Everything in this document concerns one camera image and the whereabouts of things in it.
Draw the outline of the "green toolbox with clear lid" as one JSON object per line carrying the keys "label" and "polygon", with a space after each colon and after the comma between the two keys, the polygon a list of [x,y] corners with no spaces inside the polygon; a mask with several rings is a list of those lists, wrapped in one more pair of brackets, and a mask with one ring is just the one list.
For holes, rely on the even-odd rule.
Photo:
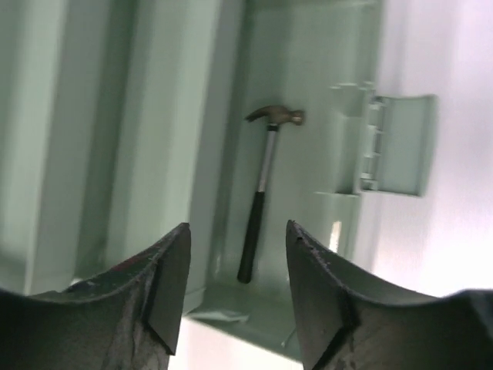
{"label": "green toolbox with clear lid", "polygon": [[310,109],[390,78],[380,45],[402,41],[408,1],[3,1],[1,287],[27,301],[140,251],[190,222],[185,311],[217,294],[271,292],[230,334],[300,360],[278,148],[257,275],[235,282],[265,132],[250,109]]}

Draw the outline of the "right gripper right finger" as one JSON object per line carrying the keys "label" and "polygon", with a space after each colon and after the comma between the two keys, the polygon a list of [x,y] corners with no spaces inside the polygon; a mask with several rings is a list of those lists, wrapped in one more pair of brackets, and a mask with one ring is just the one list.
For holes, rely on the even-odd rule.
{"label": "right gripper right finger", "polygon": [[492,292],[436,298],[326,249],[294,221],[287,266],[306,369],[490,369]]}

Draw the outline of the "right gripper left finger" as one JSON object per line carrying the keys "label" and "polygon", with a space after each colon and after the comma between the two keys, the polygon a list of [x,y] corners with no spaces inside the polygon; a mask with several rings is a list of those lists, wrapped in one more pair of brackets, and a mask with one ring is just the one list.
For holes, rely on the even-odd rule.
{"label": "right gripper left finger", "polygon": [[1,367],[166,369],[191,260],[181,223],[154,245],[64,291],[1,291]]}

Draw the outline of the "small black handled hammer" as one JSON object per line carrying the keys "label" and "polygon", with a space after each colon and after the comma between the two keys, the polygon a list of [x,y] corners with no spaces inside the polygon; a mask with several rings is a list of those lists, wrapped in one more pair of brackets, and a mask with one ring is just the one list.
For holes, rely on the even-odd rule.
{"label": "small black handled hammer", "polygon": [[291,110],[281,105],[263,106],[248,114],[245,117],[245,120],[252,123],[262,118],[267,120],[267,141],[257,188],[253,195],[246,233],[243,239],[243,251],[240,259],[240,266],[236,276],[237,280],[242,284],[249,284],[253,275],[253,263],[260,236],[267,182],[273,162],[278,132],[280,131],[280,127],[286,123],[292,123],[295,126],[303,125],[305,111],[302,109]]}

